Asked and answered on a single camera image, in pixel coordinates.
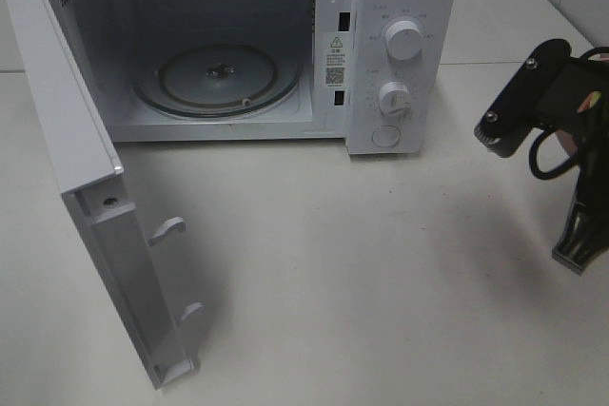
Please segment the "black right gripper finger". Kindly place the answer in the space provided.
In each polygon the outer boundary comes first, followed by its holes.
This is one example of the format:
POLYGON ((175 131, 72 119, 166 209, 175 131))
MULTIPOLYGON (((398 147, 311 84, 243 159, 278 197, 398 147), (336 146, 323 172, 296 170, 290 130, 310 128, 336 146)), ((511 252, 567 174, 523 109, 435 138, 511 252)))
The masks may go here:
POLYGON ((607 250, 608 212, 575 197, 560 239, 552 250, 552 258, 582 275, 607 250))

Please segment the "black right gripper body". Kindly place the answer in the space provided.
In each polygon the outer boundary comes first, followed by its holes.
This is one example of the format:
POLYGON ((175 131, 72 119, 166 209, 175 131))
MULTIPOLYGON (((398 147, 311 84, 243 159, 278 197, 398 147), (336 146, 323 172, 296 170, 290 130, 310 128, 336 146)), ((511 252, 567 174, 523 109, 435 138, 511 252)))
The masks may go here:
POLYGON ((575 199, 587 211, 608 212, 608 63, 584 56, 567 65, 549 89, 556 110, 535 147, 553 133, 572 142, 568 158, 550 170, 535 168, 535 177, 553 180, 574 167, 580 169, 575 199))

